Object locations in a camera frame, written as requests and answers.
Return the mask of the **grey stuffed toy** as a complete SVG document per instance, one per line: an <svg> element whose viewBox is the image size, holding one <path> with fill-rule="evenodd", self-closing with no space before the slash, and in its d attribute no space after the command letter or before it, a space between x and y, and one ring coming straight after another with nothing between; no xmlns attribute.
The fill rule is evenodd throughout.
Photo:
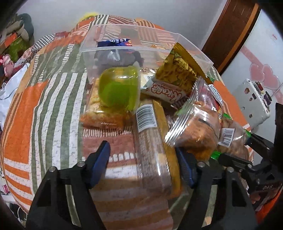
<svg viewBox="0 0 283 230"><path fill-rule="evenodd" d="M34 27L31 16L27 13L16 14L16 16L8 23L6 28L1 32L1 43L10 34L16 33L17 37L21 37L24 41L29 42L34 34Z"/></svg>

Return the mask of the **brown wooden door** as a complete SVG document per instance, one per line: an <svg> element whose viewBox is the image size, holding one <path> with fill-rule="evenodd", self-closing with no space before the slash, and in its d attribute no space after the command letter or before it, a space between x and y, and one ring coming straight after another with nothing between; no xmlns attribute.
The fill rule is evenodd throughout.
<svg viewBox="0 0 283 230"><path fill-rule="evenodd" d="M255 1L226 1L202 51L222 74L240 50L260 12Z"/></svg>

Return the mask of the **long biscuit sleeve pack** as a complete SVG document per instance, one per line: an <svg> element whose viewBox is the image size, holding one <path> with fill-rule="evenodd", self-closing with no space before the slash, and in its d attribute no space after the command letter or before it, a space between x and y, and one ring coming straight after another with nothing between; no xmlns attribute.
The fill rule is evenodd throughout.
<svg viewBox="0 0 283 230"><path fill-rule="evenodd" d="M154 196L175 198L181 193L175 149L164 142L169 131L161 102L144 98L133 117L137 174L143 188Z"/></svg>

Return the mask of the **green jelly cup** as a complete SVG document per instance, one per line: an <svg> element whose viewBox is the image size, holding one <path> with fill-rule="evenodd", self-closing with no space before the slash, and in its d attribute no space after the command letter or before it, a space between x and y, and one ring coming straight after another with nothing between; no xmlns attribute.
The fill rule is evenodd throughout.
<svg viewBox="0 0 283 230"><path fill-rule="evenodd" d="M99 77L98 95L104 106L135 113L140 101L140 73L136 66L112 67Z"/></svg>

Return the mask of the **blue snack packet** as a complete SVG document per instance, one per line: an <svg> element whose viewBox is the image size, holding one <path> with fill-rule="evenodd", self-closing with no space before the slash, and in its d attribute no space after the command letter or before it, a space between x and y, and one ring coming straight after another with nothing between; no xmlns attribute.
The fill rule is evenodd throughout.
<svg viewBox="0 0 283 230"><path fill-rule="evenodd" d="M98 47L117 47L117 46L131 47L132 43L131 43L130 39L122 38L122 39L112 39L112 40L99 41L97 43L97 46Z"/></svg>

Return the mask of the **clear pack fried crackers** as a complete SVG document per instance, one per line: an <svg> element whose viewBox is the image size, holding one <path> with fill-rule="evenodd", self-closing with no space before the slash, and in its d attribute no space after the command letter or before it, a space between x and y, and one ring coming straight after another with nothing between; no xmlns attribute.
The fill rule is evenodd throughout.
<svg viewBox="0 0 283 230"><path fill-rule="evenodd" d="M249 159L249 151L245 146L250 134L239 123L224 114L222 116L222 128L216 150L212 153L211 159L218 160L222 153Z"/></svg>

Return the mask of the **pink heart wall sticker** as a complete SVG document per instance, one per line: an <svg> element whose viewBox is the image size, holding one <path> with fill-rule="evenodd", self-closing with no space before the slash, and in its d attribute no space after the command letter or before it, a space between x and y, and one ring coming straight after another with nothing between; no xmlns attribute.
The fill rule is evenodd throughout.
<svg viewBox="0 0 283 230"><path fill-rule="evenodd" d="M271 97L274 96L277 102L282 104L282 82L274 74L271 66L262 64L245 45L240 52L251 62L249 67L250 79L260 82L263 88L271 90Z"/></svg>

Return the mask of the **white plastic bag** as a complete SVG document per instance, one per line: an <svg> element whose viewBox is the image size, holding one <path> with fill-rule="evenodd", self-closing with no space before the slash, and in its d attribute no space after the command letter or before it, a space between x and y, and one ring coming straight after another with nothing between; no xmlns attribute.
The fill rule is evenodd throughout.
<svg viewBox="0 0 283 230"><path fill-rule="evenodd" d="M11 105L11 101L29 65L30 65L29 63L24 64L24 66L10 78L10 80L5 85L4 89L1 90L1 100L0 100L1 130L3 130L5 120L8 114L8 110Z"/></svg>

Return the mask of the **clear pack orange snacks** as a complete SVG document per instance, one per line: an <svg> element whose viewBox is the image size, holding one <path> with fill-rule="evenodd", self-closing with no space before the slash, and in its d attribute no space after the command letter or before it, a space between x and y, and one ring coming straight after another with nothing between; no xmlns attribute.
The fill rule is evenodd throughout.
<svg viewBox="0 0 283 230"><path fill-rule="evenodd" d="M165 135L167 145L184 148L196 160L207 162L218 145L223 101L213 85L199 77L191 94L176 112L176 120Z"/></svg>

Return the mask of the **yellow snack packet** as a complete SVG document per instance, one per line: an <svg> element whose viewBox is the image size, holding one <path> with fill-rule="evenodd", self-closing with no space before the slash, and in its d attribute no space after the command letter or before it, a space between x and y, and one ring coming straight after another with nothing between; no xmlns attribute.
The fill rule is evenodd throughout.
<svg viewBox="0 0 283 230"><path fill-rule="evenodd" d="M187 94L191 92L194 82L199 77L207 84L212 84L211 79L180 43L175 43L155 74L157 80L177 86Z"/></svg>

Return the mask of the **toasted bread slices pack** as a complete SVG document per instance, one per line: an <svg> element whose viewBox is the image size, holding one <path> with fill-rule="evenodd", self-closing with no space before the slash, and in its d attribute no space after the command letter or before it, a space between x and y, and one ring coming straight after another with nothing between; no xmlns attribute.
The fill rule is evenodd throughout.
<svg viewBox="0 0 283 230"><path fill-rule="evenodd" d="M98 95L99 78L92 85L90 95L87 101L85 112L80 116L80 121L86 127L123 128L131 121L134 113L122 112L104 106Z"/></svg>

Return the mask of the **white red snack packet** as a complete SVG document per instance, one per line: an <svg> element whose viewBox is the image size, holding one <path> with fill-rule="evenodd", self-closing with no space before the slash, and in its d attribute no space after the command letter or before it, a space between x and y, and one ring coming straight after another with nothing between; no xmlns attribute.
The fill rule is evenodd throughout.
<svg viewBox="0 0 283 230"><path fill-rule="evenodd" d="M180 100L186 100L188 98L186 93L179 87L157 80L155 73L155 69L140 69L141 93L159 98L170 104L174 104Z"/></svg>

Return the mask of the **clear plastic storage bin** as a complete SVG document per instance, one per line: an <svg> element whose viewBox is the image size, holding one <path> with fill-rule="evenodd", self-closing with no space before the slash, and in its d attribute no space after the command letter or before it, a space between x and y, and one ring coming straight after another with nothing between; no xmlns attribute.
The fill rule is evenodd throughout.
<svg viewBox="0 0 283 230"><path fill-rule="evenodd" d="M99 47L98 43L106 40L129 39L130 46ZM142 58L144 68L159 68L166 59L175 43L180 43L207 73L213 62L194 43L181 34L130 24L99 24L93 25L81 44L89 82L98 78L111 66L118 66L117 58L124 58L130 53L127 65L137 65Z"/></svg>

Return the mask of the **pink plush toy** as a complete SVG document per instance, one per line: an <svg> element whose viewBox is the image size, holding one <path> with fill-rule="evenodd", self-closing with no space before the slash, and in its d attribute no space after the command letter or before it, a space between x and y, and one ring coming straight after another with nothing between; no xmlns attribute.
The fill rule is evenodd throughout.
<svg viewBox="0 0 283 230"><path fill-rule="evenodd" d="M13 75L14 63L9 54L1 55L1 76L10 78Z"/></svg>

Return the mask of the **yellow pillow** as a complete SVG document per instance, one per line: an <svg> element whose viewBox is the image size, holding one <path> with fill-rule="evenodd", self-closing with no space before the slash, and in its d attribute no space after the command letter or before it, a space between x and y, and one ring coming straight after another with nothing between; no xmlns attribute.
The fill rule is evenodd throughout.
<svg viewBox="0 0 283 230"><path fill-rule="evenodd" d="M91 18L91 17L95 17L95 16L97 16L99 13L97 13L97 12L88 12L88 13L85 13L84 15L83 15L83 17L81 17L81 19L79 20L80 22L81 21L84 21L84 20L86 20L86 19L88 19L88 18Z"/></svg>

